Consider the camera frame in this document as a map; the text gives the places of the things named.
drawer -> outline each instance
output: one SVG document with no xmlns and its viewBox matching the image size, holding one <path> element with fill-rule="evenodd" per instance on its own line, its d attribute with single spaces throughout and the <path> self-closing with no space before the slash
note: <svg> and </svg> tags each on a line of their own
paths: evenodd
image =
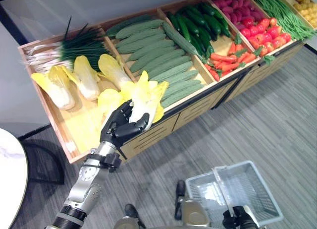
<svg viewBox="0 0 317 229">
<path fill-rule="evenodd" d="M 225 86 L 219 88 L 215 92 L 209 94 L 208 96 L 204 97 L 203 99 L 199 100 L 198 102 L 194 103 L 193 105 L 182 111 L 179 115 L 173 131 L 179 129 L 183 125 L 187 124 L 191 120 L 194 120 L 196 117 L 214 107 L 235 81 L 236 80 L 232 80 Z"/>
<path fill-rule="evenodd" d="M 121 147 L 123 153 L 130 159 L 169 135 L 174 128 L 178 115 L 179 114 L 176 114 L 170 117 L 143 134 L 126 142 Z"/>
</svg>

round table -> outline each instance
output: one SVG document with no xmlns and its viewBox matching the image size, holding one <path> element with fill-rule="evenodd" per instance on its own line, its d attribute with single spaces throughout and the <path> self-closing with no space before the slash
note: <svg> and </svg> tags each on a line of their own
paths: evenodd
<svg viewBox="0 0 317 229">
<path fill-rule="evenodd" d="M 9 228 L 24 198 L 28 182 L 28 164 L 20 142 L 1 128 L 0 179 L 1 228 Z"/>
</svg>

red vegetable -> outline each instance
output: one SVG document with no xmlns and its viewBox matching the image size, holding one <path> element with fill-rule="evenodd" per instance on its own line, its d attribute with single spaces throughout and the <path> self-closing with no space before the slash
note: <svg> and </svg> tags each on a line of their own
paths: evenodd
<svg viewBox="0 0 317 229">
<path fill-rule="evenodd" d="M 264 33 L 264 42 L 271 42 L 272 41 L 272 36 L 270 33 Z"/>
<path fill-rule="evenodd" d="M 234 55 L 231 55 L 229 57 L 226 57 L 226 56 L 221 56 L 221 55 L 218 55 L 216 53 L 212 53 L 210 55 L 210 59 L 212 60 L 219 60 L 219 61 L 225 61 L 225 62 L 229 62 L 229 63 L 232 63 L 232 62 L 235 62 L 237 60 L 237 57 L 234 56 Z"/>
<path fill-rule="evenodd" d="M 265 42 L 264 46 L 267 49 L 267 53 L 274 51 L 274 47 L 273 47 L 273 44 L 271 42 Z"/>
<path fill-rule="evenodd" d="M 233 9 L 236 9 L 236 8 L 238 7 L 238 5 L 239 5 L 239 3 L 238 3 L 237 0 L 233 0 L 232 3 L 231 3 L 231 7 L 232 7 Z"/>
<path fill-rule="evenodd" d="M 251 36 L 255 36 L 258 33 L 258 28 L 256 26 L 252 26 L 249 28 Z"/>
<path fill-rule="evenodd" d="M 241 30 L 241 33 L 242 33 L 242 35 L 245 36 L 246 38 L 249 38 L 249 37 L 251 36 L 251 32 L 250 32 L 250 30 L 249 30 L 248 28 L 243 28 L 243 29 Z"/>
<path fill-rule="evenodd" d="M 236 45 L 234 44 L 234 42 L 232 42 L 227 55 L 229 56 L 235 53 L 235 50 L 236 50 Z"/>
<path fill-rule="evenodd" d="M 249 28 L 249 27 L 252 27 L 253 26 L 253 19 L 247 17 L 247 18 L 244 18 L 242 19 L 242 24 L 246 27 L 246 28 Z"/>
<path fill-rule="evenodd" d="M 226 64 L 226 65 L 223 65 L 221 67 L 221 70 L 223 72 L 227 72 L 227 71 L 230 71 L 230 70 L 234 70 L 235 68 L 237 68 L 239 66 L 239 63 L 234 63 L 234 64 Z"/>
<path fill-rule="evenodd" d="M 237 24 L 236 27 L 238 28 L 239 31 L 242 30 L 242 29 L 244 29 L 244 28 L 246 28 L 246 27 L 245 27 L 243 24 L 241 24 L 241 23 Z"/>
<path fill-rule="evenodd" d="M 239 10 L 234 10 L 234 13 L 237 15 L 238 22 L 242 19 L 242 13 Z"/>
<path fill-rule="evenodd" d="M 233 8 L 232 8 L 232 7 L 229 7 L 229 6 L 223 7 L 223 8 L 222 8 L 222 11 L 223 11 L 223 12 L 227 12 L 227 13 L 233 13 Z"/>
<path fill-rule="evenodd" d="M 247 64 L 250 63 L 251 61 L 256 59 L 256 55 L 251 53 L 249 56 L 247 56 L 246 58 L 244 58 L 244 60 L 242 61 L 243 63 Z"/>
<path fill-rule="evenodd" d="M 286 40 L 286 42 L 289 42 L 292 39 L 291 34 L 289 34 L 287 32 L 282 33 L 280 36 L 283 37 Z"/>
<path fill-rule="evenodd" d="M 262 24 L 256 25 L 258 29 L 258 33 L 264 33 L 265 32 L 265 27 Z"/>
<path fill-rule="evenodd" d="M 233 24 L 237 24 L 238 18 L 237 18 L 237 15 L 236 15 L 236 14 L 234 14 L 234 13 L 230 14 L 230 19 L 231 19 L 231 22 L 232 22 Z"/>
<path fill-rule="evenodd" d="M 245 57 L 247 57 L 250 53 L 248 52 L 244 52 L 238 59 L 237 59 L 237 63 L 242 63 L 243 59 Z"/>
<path fill-rule="evenodd" d="M 268 18 L 263 18 L 259 24 L 263 25 L 265 28 L 269 26 L 269 19 Z"/>
<path fill-rule="evenodd" d="M 213 69 L 208 70 L 209 73 L 213 76 L 213 78 L 215 79 L 215 81 L 219 82 L 220 78 L 219 75 L 217 74 L 217 72 Z"/>
</svg>

orange carrot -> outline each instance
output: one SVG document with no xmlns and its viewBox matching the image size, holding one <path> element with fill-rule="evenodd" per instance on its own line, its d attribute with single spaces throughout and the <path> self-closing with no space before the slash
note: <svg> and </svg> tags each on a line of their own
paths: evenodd
<svg viewBox="0 0 317 229">
<path fill-rule="evenodd" d="M 240 51 L 243 49 L 243 46 L 241 44 L 236 44 L 235 52 Z"/>
<path fill-rule="evenodd" d="M 250 55 L 250 53 L 248 52 L 244 52 L 237 60 L 237 63 L 242 63 L 243 59 L 248 57 Z"/>
<path fill-rule="evenodd" d="M 236 45 L 234 44 L 234 42 L 232 42 L 227 55 L 229 56 L 235 53 L 235 50 L 236 50 Z"/>
<path fill-rule="evenodd" d="M 234 63 L 234 64 L 226 64 L 221 67 L 222 72 L 228 72 L 230 70 L 234 70 L 237 68 L 240 64 L 239 63 Z"/>
<path fill-rule="evenodd" d="M 244 60 L 242 62 L 247 64 L 247 63 L 250 63 L 251 61 L 255 60 L 255 58 L 256 58 L 256 55 L 251 53 L 249 56 L 244 58 Z"/>
</svg>

robotic hand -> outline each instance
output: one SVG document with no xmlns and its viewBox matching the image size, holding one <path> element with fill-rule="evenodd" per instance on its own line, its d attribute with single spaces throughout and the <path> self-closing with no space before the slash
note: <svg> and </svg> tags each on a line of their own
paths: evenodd
<svg viewBox="0 0 317 229">
<path fill-rule="evenodd" d="M 120 166 L 121 155 L 126 159 L 120 147 L 127 140 L 135 137 L 146 128 L 149 114 L 145 113 L 137 122 L 129 123 L 132 113 L 131 100 L 115 110 L 101 130 L 100 145 L 91 150 L 79 171 L 79 176 L 72 187 L 62 210 L 57 214 L 51 226 L 46 229 L 79 229 L 103 194 L 102 185 L 107 169 L 113 172 Z"/>
</svg>

